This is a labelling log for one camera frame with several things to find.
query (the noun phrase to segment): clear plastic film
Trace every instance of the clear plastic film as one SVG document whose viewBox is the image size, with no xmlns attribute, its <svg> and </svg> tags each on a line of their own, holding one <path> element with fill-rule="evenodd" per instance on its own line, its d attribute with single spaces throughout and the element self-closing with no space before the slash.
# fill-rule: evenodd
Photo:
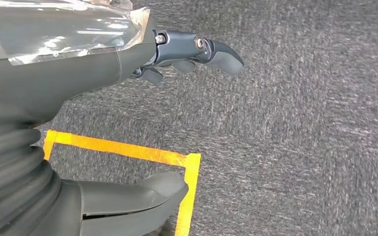
<svg viewBox="0 0 378 236">
<path fill-rule="evenodd" d="M 150 11 L 124 0 L 0 0 L 0 65 L 121 51 L 144 39 Z"/>
</svg>

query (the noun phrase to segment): metal screw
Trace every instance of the metal screw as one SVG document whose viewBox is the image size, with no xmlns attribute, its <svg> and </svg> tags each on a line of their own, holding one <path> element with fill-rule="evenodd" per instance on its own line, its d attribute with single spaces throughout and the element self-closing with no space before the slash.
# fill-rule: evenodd
<svg viewBox="0 0 378 236">
<path fill-rule="evenodd" d="M 203 51 L 205 49 L 205 39 L 197 36 L 195 37 L 195 47 L 198 51 Z"/>
<path fill-rule="evenodd" d="M 156 44 L 165 43 L 166 37 L 163 34 L 159 34 L 155 36 Z"/>
</svg>

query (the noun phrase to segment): tape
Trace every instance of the tape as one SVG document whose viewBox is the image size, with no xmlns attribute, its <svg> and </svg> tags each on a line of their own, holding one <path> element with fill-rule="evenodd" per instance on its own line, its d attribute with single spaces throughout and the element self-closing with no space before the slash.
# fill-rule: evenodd
<svg viewBox="0 0 378 236">
<path fill-rule="evenodd" d="M 43 147 L 45 152 L 44 159 L 50 160 L 51 150 L 53 149 L 54 143 L 71 145 L 95 151 L 115 153 L 132 158 L 184 167 L 185 182 L 189 186 L 189 191 L 179 206 L 175 236 L 189 235 L 193 205 L 196 195 L 196 187 L 198 182 L 201 154 L 191 153 L 189 155 L 183 155 L 180 153 L 151 147 L 142 147 L 133 144 L 119 143 L 110 140 L 103 140 L 48 130 Z"/>
</svg>

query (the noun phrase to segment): gray carpet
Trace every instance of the gray carpet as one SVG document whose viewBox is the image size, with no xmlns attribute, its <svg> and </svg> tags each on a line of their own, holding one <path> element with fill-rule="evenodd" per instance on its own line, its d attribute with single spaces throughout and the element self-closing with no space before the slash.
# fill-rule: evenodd
<svg viewBox="0 0 378 236">
<path fill-rule="evenodd" d="M 231 45 L 246 67 L 128 80 L 66 103 L 41 130 L 200 152 L 191 236 L 378 235 L 378 0 L 134 5 Z M 51 162 L 62 177 L 120 183 L 183 173 L 61 145 Z"/>
</svg>

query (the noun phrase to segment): dark gray hand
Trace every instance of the dark gray hand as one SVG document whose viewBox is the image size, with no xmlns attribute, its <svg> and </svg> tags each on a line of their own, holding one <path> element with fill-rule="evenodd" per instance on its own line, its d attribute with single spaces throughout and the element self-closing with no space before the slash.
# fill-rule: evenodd
<svg viewBox="0 0 378 236">
<path fill-rule="evenodd" d="M 222 69 L 236 75 L 243 68 L 240 56 L 224 43 L 203 38 L 195 33 L 159 30 L 154 32 L 157 53 L 152 60 L 138 68 L 132 77 L 143 77 L 153 84 L 163 78 L 154 67 L 174 66 L 182 72 L 191 72 L 195 63 Z"/>
</svg>

